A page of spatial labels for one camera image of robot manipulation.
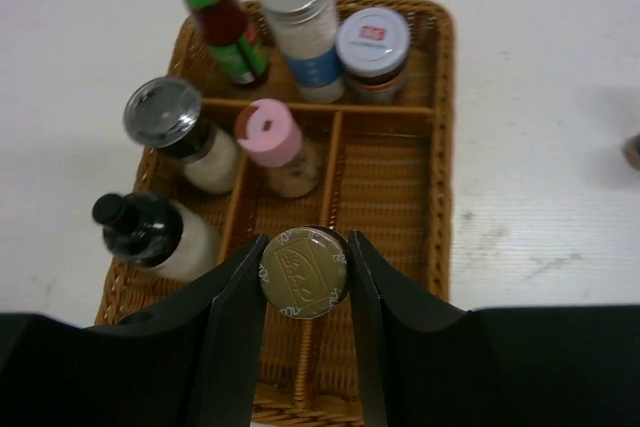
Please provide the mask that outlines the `white bottle black cap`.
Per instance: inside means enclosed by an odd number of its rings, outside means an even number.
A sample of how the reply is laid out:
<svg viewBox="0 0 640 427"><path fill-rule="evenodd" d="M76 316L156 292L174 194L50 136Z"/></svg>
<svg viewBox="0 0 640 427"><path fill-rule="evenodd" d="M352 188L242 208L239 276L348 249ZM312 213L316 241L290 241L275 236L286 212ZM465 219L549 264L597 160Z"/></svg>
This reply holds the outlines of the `white bottle black cap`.
<svg viewBox="0 0 640 427"><path fill-rule="evenodd" d="M119 261L190 283L217 265L218 231L179 202L155 193L108 193L93 205L103 242Z"/></svg>

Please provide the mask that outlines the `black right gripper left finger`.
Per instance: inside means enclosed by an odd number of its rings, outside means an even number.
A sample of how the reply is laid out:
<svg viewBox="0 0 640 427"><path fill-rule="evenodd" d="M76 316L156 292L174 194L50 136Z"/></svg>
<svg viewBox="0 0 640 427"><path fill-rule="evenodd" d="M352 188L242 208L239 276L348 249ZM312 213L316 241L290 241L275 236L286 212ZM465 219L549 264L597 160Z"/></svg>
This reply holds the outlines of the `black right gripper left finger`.
<svg viewBox="0 0 640 427"><path fill-rule="evenodd" d="M247 426L266 300L268 239L116 324L1 317L5 426Z"/></svg>

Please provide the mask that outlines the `brown spice jar red label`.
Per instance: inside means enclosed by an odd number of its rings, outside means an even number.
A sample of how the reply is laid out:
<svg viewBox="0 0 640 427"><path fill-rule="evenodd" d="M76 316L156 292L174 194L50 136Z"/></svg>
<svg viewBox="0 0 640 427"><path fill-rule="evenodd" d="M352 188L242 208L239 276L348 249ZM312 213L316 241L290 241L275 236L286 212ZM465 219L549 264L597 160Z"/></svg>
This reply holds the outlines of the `brown spice jar red label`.
<svg viewBox="0 0 640 427"><path fill-rule="evenodd" d="M410 43L407 21L389 8L365 8L341 24L337 54L360 103L396 102L407 81Z"/></svg>

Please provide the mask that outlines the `white bead jar silver lid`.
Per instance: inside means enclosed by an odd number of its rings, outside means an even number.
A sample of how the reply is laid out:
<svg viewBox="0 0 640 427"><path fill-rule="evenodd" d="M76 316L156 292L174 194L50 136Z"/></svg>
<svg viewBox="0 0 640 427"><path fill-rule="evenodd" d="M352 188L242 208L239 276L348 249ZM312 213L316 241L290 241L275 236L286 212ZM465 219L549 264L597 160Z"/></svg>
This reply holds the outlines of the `white bead jar silver lid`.
<svg viewBox="0 0 640 427"><path fill-rule="evenodd" d="M328 104L345 93L336 51L335 0L259 0L276 45L301 96Z"/></svg>

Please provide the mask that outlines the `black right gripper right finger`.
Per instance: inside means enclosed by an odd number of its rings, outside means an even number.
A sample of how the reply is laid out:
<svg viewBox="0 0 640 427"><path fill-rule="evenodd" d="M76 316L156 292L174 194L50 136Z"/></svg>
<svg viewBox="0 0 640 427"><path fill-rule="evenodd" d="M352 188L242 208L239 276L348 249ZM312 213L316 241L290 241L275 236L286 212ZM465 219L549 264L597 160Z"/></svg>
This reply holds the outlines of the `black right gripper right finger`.
<svg viewBox="0 0 640 427"><path fill-rule="evenodd" d="M635 305L462 310L349 235L368 426L635 426Z"/></svg>

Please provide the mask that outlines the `clear jar grey lid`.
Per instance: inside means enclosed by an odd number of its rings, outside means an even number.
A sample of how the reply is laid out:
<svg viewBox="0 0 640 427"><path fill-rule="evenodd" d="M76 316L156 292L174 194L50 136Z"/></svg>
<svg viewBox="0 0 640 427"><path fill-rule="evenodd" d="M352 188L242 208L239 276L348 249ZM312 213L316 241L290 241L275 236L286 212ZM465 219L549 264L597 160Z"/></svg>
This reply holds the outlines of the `clear jar grey lid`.
<svg viewBox="0 0 640 427"><path fill-rule="evenodd" d="M209 116L202 95L183 79L152 79L129 98L123 113L128 136L178 162L193 186L214 194L233 190L240 149L236 140Z"/></svg>

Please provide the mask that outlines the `small yellow label bottle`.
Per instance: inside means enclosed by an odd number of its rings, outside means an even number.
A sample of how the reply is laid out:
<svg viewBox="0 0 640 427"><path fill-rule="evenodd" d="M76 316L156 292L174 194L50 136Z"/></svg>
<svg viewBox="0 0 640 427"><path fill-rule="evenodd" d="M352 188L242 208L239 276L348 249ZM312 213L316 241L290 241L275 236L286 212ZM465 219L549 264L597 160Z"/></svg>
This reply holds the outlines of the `small yellow label bottle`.
<svg viewBox="0 0 640 427"><path fill-rule="evenodd" d="M301 226L276 235L258 267L267 301L281 314L313 319L339 305L348 294L345 238L322 226Z"/></svg>

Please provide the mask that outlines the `pink cap spice shaker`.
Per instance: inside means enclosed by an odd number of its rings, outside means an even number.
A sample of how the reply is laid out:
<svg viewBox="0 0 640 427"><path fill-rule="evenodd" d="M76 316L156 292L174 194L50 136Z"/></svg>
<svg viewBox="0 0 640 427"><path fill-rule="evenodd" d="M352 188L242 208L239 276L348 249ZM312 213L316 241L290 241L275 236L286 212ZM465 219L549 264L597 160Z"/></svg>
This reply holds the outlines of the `pink cap spice shaker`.
<svg viewBox="0 0 640 427"><path fill-rule="evenodd" d="M240 147L263 168L275 194L300 198L319 184L322 158L289 107L275 99L259 99L245 107L234 125Z"/></svg>

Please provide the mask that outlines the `red sauce bottle yellow cap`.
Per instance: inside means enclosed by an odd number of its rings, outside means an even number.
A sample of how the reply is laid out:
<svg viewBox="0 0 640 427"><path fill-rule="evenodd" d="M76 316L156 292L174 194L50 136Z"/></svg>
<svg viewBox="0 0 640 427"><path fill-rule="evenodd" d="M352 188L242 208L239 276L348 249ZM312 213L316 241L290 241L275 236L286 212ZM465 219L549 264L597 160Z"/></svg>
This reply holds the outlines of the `red sauce bottle yellow cap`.
<svg viewBox="0 0 640 427"><path fill-rule="evenodd" d="M239 0L183 0L206 50L229 80L241 87L263 84L269 57Z"/></svg>

